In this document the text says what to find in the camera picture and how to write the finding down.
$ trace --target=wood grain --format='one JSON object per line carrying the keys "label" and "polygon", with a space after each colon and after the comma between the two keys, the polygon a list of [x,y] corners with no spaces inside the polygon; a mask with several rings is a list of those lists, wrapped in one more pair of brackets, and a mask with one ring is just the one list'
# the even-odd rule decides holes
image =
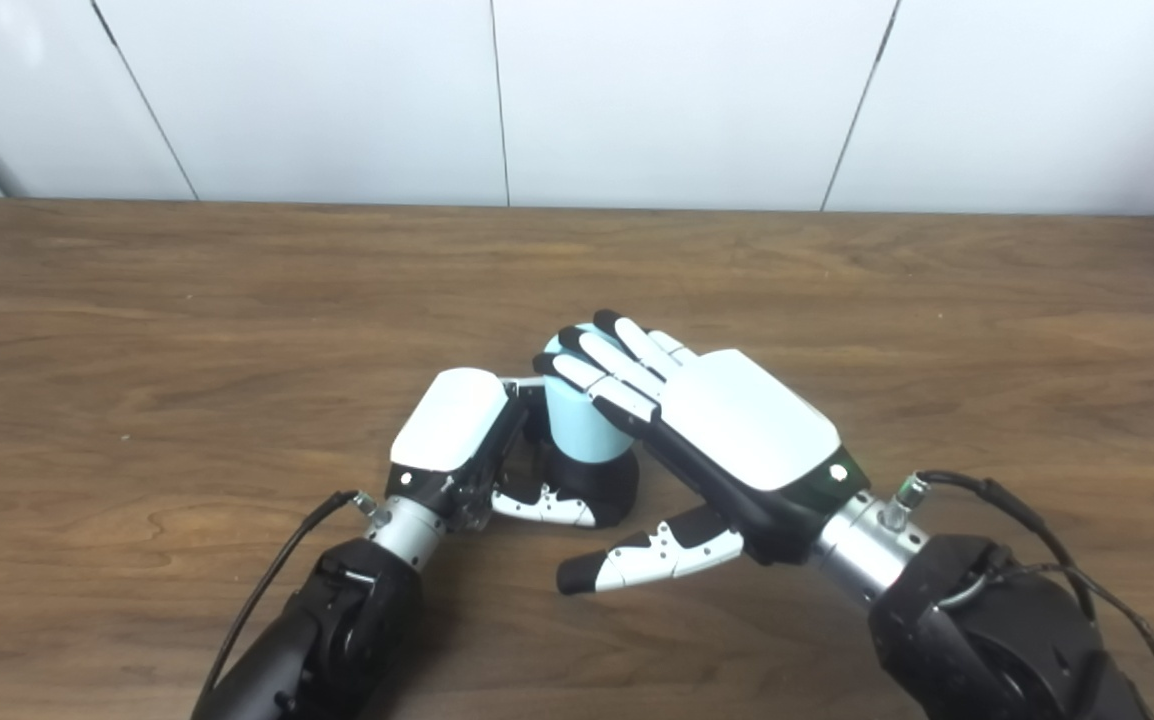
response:
{"label": "wood grain", "polygon": [[[380,492],[436,372],[526,373],[604,306],[742,347],[881,488],[1005,480],[1154,623],[1154,218],[0,200],[0,719],[187,717],[276,547],[329,492]],[[692,504],[645,465],[623,528],[449,539],[377,714],[919,717],[811,570],[555,594],[564,556]],[[1040,557],[953,495],[921,524]],[[357,528],[312,537],[257,622]]]}

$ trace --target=black fingertip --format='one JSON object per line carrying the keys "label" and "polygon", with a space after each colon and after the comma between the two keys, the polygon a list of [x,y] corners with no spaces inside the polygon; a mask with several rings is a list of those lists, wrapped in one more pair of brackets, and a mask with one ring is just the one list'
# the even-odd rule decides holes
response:
{"label": "black fingertip", "polygon": [[586,355],[586,351],[580,347],[580,337],[584,333],[586,333],[586,331],[583,331],[583,329],[577,325],[568,325],[568,328],[559,331],[559,345],[584,357]]}
{"label": "black fingertip", "polygon": [[605,331],[613,337],[617,337],[617,322],[623,317],[624,315],[617,310],[599,310],[595,313],[595,328],[601,329],[601,331]]}
{"label": "black fingertip", "polygon": [[550,375],[550,377],[559,375],[559,370],[555,370],[554,352],[540,352],[540,354],[532,357],[532,372],[540,375]]}
{"label": "black fingertip", "polygon": [[555,587],[563,594],[595,592],[595,579],[599,579],[599,571],[606,561],[608,553],[599,550],[560,562],[555,570]]}

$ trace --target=robotic finger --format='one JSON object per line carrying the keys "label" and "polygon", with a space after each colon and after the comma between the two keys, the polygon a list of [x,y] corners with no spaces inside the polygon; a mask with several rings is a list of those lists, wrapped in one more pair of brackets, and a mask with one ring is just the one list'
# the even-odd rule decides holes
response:
{"label": "robotic finger", "polygon": [[710,507],[694,507],[604,552],[562,562],[559,592],[605,592],[628,585],[698,573],[741,556],[743,539]]}

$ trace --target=white finger segment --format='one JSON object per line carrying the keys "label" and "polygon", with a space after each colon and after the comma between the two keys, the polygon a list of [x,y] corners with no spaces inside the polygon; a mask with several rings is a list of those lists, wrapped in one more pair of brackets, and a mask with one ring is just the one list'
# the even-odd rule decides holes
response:
{"label": "white finger segment", "polygon": [[670,375],[679,369],[679,361],[650,338],[635,320],[617,318],[617,322],[613,323],[613,329],[617,340],[622,342],[631,355],[661,378],[669,381]]}
{"label": "white finger segment", "polygon": [[636,363],[635,360],[629,359],[624,352],[614,347],[613,343],[605,340],[597,336],[597,333],[582,333],[578,336],[577,342],[580,344],[582,352],[585,352],[591,360],[594,360],[595,365],[608,370],[613,377],[654,398],[654,400],[661,397],[661,391],[665,389],[665,383],[661,382],[661,378],[647,372],[644,366]]}
{"label": "white finger segment", "polygon": [[583,392],[586,392],[587,389],[601,381],[601,378],[608,377],[608,373],[572,355],[554,355],[550,358],[550,365],[554,366],[560,377],[571,382]]}
{"label": "white finger segment", "polygon": [[685,548],[670,532],[670,525],[660,523],[649,537],[649,547],[621,546],[608,552],[595,577],[595,592],[697,573],[736,558],[743,543],[740,533],[724,530],[705,543]]}
{"label": "white finger segment", "polygon": [[688,350],[682,342],[674,340],[673,337],[669,337],[665,332],[651,331],[649,332],[649,337],[653,338],[653,342],[658,343],[658,345],[661,346],[661,350],[667,352],[667,354],[673,357],[673,359],[676,359],[681,365],[690,363],[690,361],[697,359],[696,352]]}
{"label": "white finger segment", "polygon": [[595,526],[595,517],[591,515],[590,507],[585,502],[577,498],[559,500],[559,494],[550,492],[550,487],[546,483],[542,483],[541,496],[532,505],[508,497],[501,492],[494,492],[493,511],[507,515],[508,518],[535,523],[574,525],[577,528],[593,528]]}

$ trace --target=metal screw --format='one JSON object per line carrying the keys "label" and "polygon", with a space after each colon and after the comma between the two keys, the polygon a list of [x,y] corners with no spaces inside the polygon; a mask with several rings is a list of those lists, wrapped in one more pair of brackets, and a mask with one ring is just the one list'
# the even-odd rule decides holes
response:
{"label": "metal screw", "polygon": [[372,517],[373,512],[377,511],[377,501],[373,500],[372,495],[368,495],[366,492],[359,493],[350,502],[353,502],[354,507],[358,507],[359,512],[364,512],[369,517]]}

